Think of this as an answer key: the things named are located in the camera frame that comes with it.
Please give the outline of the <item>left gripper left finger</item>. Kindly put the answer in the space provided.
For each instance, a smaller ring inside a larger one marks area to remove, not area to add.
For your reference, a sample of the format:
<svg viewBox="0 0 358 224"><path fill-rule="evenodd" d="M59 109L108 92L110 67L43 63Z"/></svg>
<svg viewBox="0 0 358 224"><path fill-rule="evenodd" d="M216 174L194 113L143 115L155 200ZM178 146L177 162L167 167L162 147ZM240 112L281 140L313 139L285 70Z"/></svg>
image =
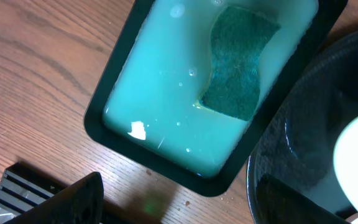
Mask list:
<svg viewBox="0 0 358 224"><path fill-rule="evenodd" d="M101 174L92 172L5 224L99 224L103 197Z"/></svg>

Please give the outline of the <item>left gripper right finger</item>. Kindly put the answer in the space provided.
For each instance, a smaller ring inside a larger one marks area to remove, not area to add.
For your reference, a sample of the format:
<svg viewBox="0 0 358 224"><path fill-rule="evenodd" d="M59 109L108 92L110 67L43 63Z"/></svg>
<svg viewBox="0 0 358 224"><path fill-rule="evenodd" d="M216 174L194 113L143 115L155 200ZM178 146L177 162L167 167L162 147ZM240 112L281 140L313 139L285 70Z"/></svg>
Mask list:
<svg viewBox="0 0 358 224"><path fill-rule="evenodd" d="M347 224L270 174L256 188L257 223Z"/></svg>

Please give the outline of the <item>green yellow sponge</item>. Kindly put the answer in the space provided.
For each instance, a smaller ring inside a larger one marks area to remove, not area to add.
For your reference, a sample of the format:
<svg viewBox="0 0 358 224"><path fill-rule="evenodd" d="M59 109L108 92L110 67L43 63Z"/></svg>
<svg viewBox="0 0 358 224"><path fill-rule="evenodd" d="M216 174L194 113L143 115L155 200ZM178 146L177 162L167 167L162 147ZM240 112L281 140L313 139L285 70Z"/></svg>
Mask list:
<svg viewBox="0 0 358 224"><path fill-rule="evenodd" d="M229 5L211 28L211 78L201 104L249 121L260 97L259 58L281 25L266 15Z"/></svg>

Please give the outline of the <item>round black serving tray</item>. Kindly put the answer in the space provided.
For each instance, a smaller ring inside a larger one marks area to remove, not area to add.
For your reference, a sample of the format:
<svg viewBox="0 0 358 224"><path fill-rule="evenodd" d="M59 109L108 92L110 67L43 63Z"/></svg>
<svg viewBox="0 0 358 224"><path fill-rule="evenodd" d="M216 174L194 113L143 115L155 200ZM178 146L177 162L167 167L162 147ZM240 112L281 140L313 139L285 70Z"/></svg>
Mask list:
<svg viewBox="0 0 358 224"><path fill-rule="evenodd" d="M356 214L335 176L333 154L340 133L357 117L358 31L309 64L250 155L246 186L255 222L256 188L265 174L345 221Z"/></svg>

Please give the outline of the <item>dark green rectangular water tray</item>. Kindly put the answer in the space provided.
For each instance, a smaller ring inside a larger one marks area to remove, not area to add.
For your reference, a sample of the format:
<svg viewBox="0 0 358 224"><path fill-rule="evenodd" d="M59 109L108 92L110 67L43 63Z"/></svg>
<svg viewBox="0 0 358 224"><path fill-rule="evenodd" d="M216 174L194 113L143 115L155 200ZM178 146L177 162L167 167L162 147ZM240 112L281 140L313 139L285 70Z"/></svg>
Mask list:
<svg viewBox="0 0 358 224"><path fill-rule="evenodd" d="M88 136L205 197L223 194L346 7L330 1L136 1L85 113ZM281 25L244 121L204 107L211 28L225 7Z"/></svg>

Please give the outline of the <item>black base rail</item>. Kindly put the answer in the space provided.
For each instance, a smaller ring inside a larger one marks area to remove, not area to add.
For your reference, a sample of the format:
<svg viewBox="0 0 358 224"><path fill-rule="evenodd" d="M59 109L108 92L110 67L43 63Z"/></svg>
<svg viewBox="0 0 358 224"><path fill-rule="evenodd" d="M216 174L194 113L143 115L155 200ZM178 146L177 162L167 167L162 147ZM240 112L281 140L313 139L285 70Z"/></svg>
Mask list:
<svg viewBox="0 0 358 224"><path fill-rule="evenodd" d="M35 166L19 161L0 180L0 208L18 216L62 191L67 185Z"/></svg>

